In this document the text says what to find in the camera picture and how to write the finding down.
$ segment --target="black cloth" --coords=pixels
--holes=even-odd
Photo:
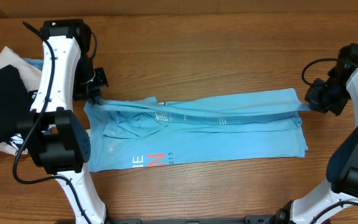
[[[30,118],[31,96],[19,71],[12,65],[0,69],[0,143],[17,134],[17,122]]]

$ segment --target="folded clothing stack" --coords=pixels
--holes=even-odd
[[[15,154],[22,141],[16,128],[18,120],[30,114],[32,92],[39,87],[41,71],[11,49],[0,53],[0,151]]]
[[[261,157],[304,157],[294,89],[215,96],[189,102],[86,104],[90,171]]]

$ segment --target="wooden tabletop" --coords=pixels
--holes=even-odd
[[[40,27],[46,19],[26,19]],[[312,60],[336,57],[358,43],[358,12],[254,13],[215,16],[84,17],[98,38],[95,67],[103,67],[109,88],[104,99],[160,101],[308,87],[300,73]],[[0,51],[40,58],[41,42],[21,19],[0,19]],[[327,78],[333,63],[311,67],[307,79]],[[75,113],[86,128],[83,102]],[[354,129],[351,103],[342,115],[302,113],[309,151],[304,159],[249,159],[92,174],[113,218],[143,220],[226,218],[274,214],[324,178],[328,159]],[[12,177],[13,156],[0,152],[0,223],[53,223],[73,219],[54,182],[21,185]],[[23,179],[45,176],[24,156]],[[333,223],[358,223],[347,208]]]

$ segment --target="white cloth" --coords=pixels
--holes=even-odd
[[[38,90],[42,72],[21,59],[9,47],[4,47],[0,53],[0,69],[7,65],[12,65],[18,69],[27,91]]]

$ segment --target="wood surface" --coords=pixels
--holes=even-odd
[[[0,18],[344,11],[358,0],[0,0]]]
[[[40,27],[45,19],[26,19]],[[160,101],[294,88],[303,97],[303,67],[336,57],[358,43],[358,12],[252,13],[215,16],[85,17],[98,37],[95,67],[109,88],[103,98]],[[0,19],[0,51],[40,58],[40,40],[22,19]],[[311,67],[307,79],[327,78],[333,63]],[[86,128],[83,102],[75,113]],[[113,218],[143,220],[225,218],[274,214],[324,178],[328,159],[354,129],[352,105],[342,115],[302,113],[306,157],[207,162],[92,174]],[[0,223],[53,223],[73,219],[55,182],[21,185],[12,177],[13,157],[0,152]],[[23,179],[45,176],[31,158],[19,163]],[[333,223],[358,223],[347,208]]]

